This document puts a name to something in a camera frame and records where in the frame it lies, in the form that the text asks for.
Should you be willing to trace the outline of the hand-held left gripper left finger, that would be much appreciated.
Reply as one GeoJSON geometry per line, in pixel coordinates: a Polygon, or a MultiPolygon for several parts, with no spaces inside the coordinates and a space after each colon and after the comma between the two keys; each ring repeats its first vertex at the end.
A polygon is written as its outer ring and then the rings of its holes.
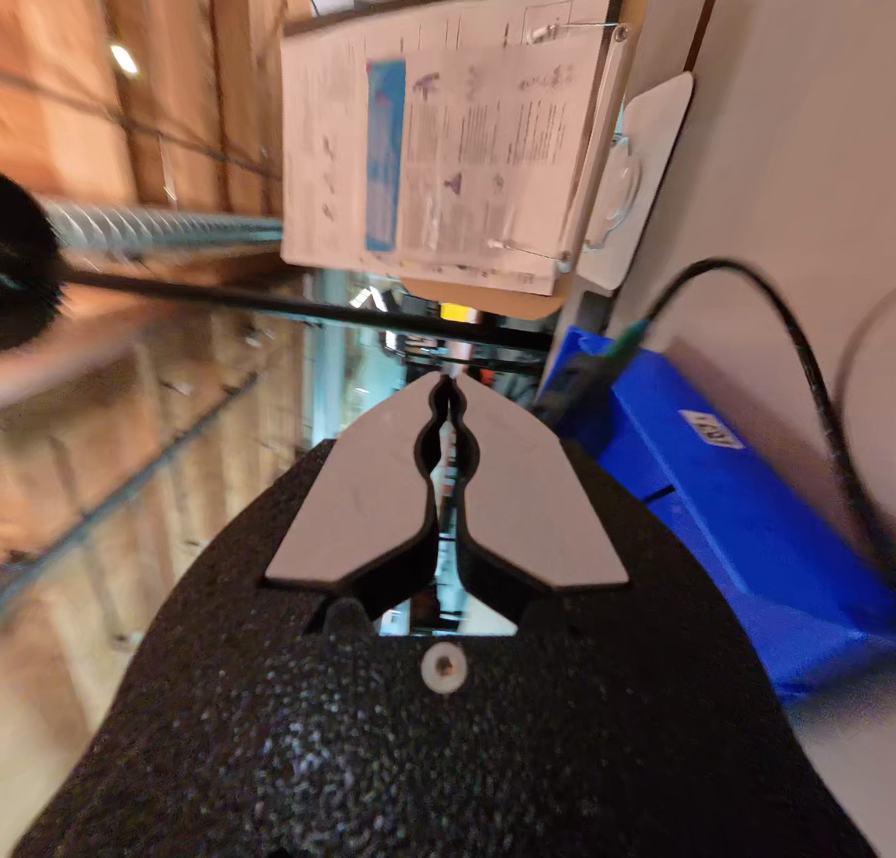
{"type": "Polygon", "coordinates": [[[432,471],[449,379],[427,373],[336,438],[264,572],[266,584],[352,598],[385,613],[434,578],[439,522],[432,471]]]}

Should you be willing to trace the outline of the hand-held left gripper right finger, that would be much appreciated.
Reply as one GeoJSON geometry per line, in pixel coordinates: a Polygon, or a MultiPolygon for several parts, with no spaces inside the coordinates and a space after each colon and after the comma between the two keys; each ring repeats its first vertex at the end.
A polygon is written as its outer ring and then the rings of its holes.
{"type": "Polygon", "coordinates": [[[629,573],[560,439],[471,377],[452,385],[455,543],[466,591],[520,620],[535,602],[627,586],[629,573]]]}

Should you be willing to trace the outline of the grey desk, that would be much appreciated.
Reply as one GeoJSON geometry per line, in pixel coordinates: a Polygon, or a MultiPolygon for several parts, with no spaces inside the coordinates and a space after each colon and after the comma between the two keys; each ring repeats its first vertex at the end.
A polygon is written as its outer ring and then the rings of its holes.
{"type": "MultiPolygon", "coordinates": [[[[682,268],[761,271],[805,330],[853,462],[894,538],[894,1],[710,0],[695,91],[615,301],[616,334],[682,268]]],[[[652,330],[729,424],[863,559],[790,338],[756,288],[716,272],[652,330]]],[[[794,707],[824,782],[894,856],[894,660],[794,707]]]]}
{"type": "Polygon", "coordinates": [[[625,99],[678,76],[688,59],[701,16],[710,0],[649,0],[633,50],[625,99]]]}

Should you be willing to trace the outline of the large blue plastic bin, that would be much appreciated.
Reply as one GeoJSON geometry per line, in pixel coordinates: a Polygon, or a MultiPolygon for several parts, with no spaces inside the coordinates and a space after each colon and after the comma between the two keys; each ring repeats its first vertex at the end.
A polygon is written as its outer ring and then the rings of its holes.
{"type": "Polygon", "coordinates": [[[710,575],[778,695],[894,659],[894,593],[663,355],[559,423],[710,575]]]}

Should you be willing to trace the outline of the black pole stand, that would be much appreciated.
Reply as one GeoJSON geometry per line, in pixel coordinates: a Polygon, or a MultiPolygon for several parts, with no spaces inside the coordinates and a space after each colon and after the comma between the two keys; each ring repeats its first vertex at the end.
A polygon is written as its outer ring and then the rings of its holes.
{"type": "Polygon", "coordinates": [[[225,286],[164,281],[83,270],[63,258],[55,232],[37,197],[5,174],[1,177],[1,347],[23,348],[48,331],[59,316],[65,285],[120,292],[142,299],[196,304],[277,316],[306,323],[334,323],[399,335],[460,341],[546,356],[552,338],[519,328],[495,328],[441,318],[316,303],[225,286]]]}

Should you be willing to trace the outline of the wooden sign board with papers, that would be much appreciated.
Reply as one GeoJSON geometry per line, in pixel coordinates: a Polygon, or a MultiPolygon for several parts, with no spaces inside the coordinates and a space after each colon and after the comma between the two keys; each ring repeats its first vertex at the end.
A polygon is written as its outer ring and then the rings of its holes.
{"type": "Polygon", "coordinates": [[[647,1],[387,0],[286,24],[283,260],[558,311],[647,1]]]}

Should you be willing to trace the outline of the silver ventilation duct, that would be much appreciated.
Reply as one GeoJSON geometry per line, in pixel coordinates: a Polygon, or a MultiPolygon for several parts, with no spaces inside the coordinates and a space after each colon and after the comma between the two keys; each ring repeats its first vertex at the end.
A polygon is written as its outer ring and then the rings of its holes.
{"type": "Polygon", "coordinates": [[[283,237],[282,221],[272,217],[102,206],[48,197],[37,202],[60,246],[80,252],[271,247],[283,237]]]}

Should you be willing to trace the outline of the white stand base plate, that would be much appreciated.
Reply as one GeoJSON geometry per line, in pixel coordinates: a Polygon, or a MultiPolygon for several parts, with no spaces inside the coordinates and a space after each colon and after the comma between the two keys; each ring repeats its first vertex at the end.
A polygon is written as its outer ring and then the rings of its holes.
{"type": "Polygon", "coordinates": [[[603,296],[615,296],[633,266],[693,88],[693,75],[684,72],[638,95],[623,109],[577,265],[588,287],[603,296]]]}

